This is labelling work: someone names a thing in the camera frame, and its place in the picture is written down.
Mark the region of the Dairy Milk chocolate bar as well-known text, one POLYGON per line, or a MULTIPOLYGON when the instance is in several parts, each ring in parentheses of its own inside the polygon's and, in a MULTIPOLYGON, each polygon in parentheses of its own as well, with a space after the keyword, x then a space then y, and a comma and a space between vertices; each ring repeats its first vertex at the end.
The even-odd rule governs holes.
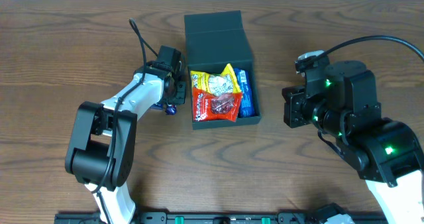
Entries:
POLYGON ((165 112, 167 115, 175 115, 177 113, 176 105, 174 104, 167 104, 165 112))

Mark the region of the blue Eclipse mints box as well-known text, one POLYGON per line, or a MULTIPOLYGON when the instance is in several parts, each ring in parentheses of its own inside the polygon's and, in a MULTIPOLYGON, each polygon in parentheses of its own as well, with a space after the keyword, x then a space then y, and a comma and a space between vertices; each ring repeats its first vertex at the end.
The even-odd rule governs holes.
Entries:
POLYGON ((162 103, 155 103, 155 104, 151 105, 150 108, 156 109, 156 110, 163 110, 164 105, 162 103))

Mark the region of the red Hacks candy bag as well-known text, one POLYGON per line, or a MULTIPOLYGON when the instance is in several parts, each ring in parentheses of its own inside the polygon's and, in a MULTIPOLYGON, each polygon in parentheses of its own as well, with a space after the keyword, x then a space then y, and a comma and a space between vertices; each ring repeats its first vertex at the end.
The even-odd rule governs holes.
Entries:
POLYGON ((242 93, 224 93, 215 96, 201 89, 192 89, 193 120, 195 122, 228 120, 238 117, 242 93))

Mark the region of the blue Oreo cookie pack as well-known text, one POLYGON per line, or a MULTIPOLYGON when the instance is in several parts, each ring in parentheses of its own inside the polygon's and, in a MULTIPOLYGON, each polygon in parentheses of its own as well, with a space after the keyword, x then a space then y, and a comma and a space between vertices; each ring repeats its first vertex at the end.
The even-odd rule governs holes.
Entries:
POLYGON ((255 111, 248 72, 246 70, 235 68, 235 74, 240 90, 242 91, 242 100, 238 116, 240 118, 251 117, 255 114, 255 111))

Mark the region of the yellow Hacks candy bag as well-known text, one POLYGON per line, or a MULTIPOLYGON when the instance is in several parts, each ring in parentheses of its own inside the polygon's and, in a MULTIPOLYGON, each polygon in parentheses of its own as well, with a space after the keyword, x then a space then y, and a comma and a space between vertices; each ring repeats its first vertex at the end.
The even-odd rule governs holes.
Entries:
POLYGON ((230 63, 218 75, 208 74, 206 72, 191 71, 191 86, 214 96, 220 96, 225 93, 241 93, 241 88, 237 81, 235 71, 230 63))

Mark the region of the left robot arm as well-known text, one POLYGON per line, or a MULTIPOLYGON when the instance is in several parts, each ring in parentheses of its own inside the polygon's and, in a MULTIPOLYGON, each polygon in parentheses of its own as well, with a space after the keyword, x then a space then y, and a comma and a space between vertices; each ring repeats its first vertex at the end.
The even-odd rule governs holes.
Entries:
POLYGON ((127 186, 134 159, 138 120, 155 104, 181 105, 184 72, 137 70, 131 82, 100 103, 77 110, 65 170, 95 198, 103 223, 131 223, 136 213, 127 186))

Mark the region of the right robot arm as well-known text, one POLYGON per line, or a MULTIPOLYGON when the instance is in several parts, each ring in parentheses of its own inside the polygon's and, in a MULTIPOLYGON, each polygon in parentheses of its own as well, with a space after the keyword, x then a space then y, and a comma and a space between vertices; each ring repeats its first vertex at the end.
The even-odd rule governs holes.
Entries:
POLYGON ((423 222, 423 150, 405 123, 382 117, 375 75, 359 61, 295 63, 304 85, 282 90, 284 122, 312 124, 357 171, 388 223, 423 222))

